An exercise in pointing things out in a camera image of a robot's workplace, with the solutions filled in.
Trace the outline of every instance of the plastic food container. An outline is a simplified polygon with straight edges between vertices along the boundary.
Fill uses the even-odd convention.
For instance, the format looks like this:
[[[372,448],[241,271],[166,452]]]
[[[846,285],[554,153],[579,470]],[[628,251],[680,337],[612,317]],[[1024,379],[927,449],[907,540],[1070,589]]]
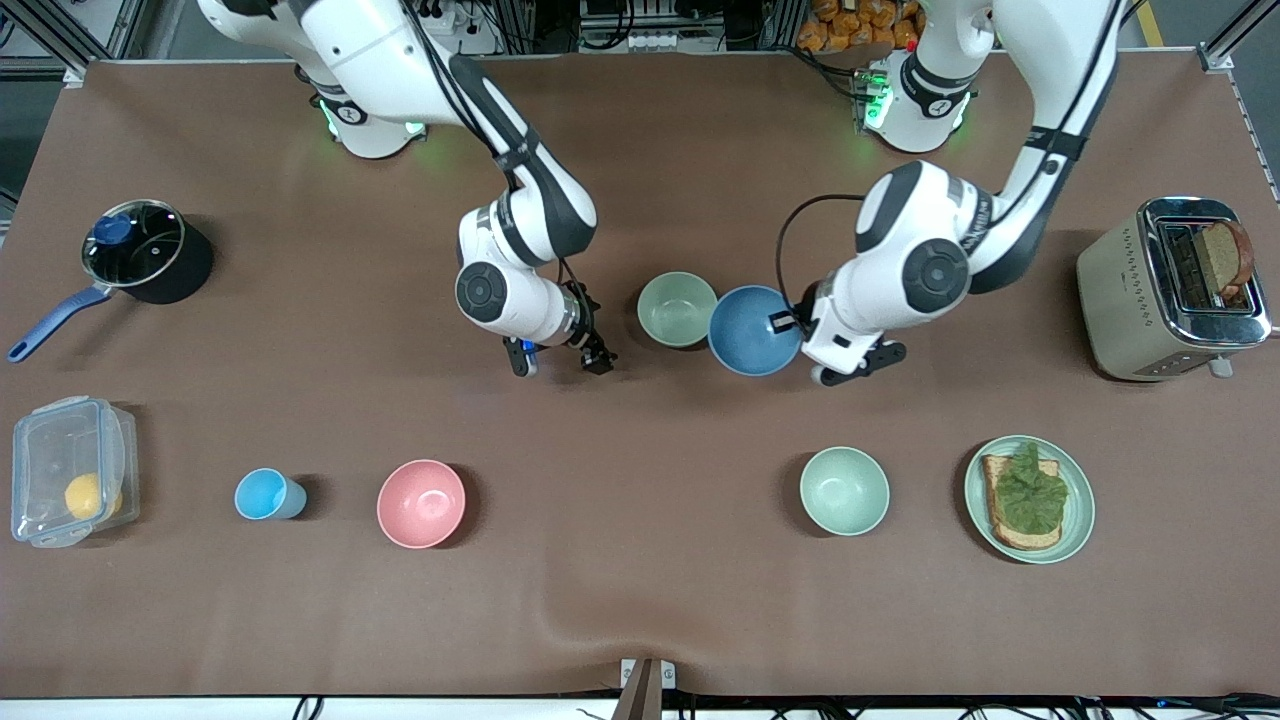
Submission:
[[[138,516],[133,415],[105,400],[68,397],[13,429],[14,539],[67,547]]]

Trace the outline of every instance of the cooking pot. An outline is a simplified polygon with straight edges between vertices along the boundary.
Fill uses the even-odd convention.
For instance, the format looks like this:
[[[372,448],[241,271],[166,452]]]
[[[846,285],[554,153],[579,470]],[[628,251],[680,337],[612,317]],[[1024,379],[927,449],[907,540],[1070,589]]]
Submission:
[[[72,315],[110,300],[116,290],[154,305],[186,299],[214,268],[209,238],[157,200],[131,200],[108,210],[84,237],[81,264],[93,284],[63,300],[9,348],[22,363]]]

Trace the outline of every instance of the green bowl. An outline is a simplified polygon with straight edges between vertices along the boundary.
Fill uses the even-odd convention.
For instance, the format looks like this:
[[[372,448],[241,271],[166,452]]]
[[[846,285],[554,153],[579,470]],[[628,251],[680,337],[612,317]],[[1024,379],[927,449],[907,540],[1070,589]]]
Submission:
[[[888,478],[861,450],[828,447],[805,464],[800,502],[828,533],[860,536],[888,512]]]
[[[689,347],[707,337],[716,291],[691,273],[664,273],[640,291],[636,314],[649,337],[667,347]]]
[[[982,474],[983,455],[1012,455],[1027,442],[1034,442],[1039,456],[1057,460],[1059,477],[1066,483],[1066,506],[1062,507],[1062,539],[1044,550],[1016,550],[996,539],[991,527],[991,512],[987,510],[987,479]],[[1084,470],[1061,447],[1032,436],[1005,436],[982,446],[973,456],[964,475],[964,502],[969,507],[969,518],[977,525],[982,537],[992,547],[1014,560],[1033,565],[1061,562],[1075,555],[1088,542],[1093,533],[1093,489],[1084,477]]]

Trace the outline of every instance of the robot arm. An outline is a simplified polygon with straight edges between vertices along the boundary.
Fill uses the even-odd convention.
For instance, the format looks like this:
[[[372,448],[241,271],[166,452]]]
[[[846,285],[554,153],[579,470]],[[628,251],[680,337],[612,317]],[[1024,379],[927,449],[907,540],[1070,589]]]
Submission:
[[[520,375],[536,369],[532,347],[549,345],[577,348],[593,373],[612,369],[616,356],[595,332],[595,305],[585,288],[576,279],[561,287],[534,272],[588,247],[595,206],[479,64],[435,42],[401,0],[200,0],[223,32],[227,23],[216,22],[210,9],[227,10],[229,1],[269,10],[270,18],[261,10],[250,18],[256,40],[248,40],[265,37],[302,64],[328,113],[343,126],[344,143],[348,135],[366,140],[346,126],[370,120],[390,128],[390,136],[381,133],[380,149],[398,150],[415,123],[462,126],[484,142],[508,190],[462,218],[458,306],[475,324],[503,336]],[[335,105],[334,97],[349,101]]]
[[[1007,286],[1036,254],[1111,87],[1120,1],[995,0],[991,19],[1036,102],[1005,190],[992,196],[923,160],[877,181],[858,215],[858,255],[797,306],[801,350],[819,364],[822,384],[900,360],[884,331]],[[927,33],[940,29],[931,19]]]

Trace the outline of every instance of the toaster slot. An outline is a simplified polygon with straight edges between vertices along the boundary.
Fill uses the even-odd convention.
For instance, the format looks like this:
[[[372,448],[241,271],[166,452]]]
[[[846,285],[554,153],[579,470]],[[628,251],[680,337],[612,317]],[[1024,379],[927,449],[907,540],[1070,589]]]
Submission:
[[[1172,268],[1174,295],[1187,313],[1243,313],[1252,314],[1251,293],[1242,292],[1224,301],[1217,288],[1210,287],[1196,251],[1196,236],[1216,222],[1212,218],[1179,218],[1178,222],[1158,223],[1165,258]]]

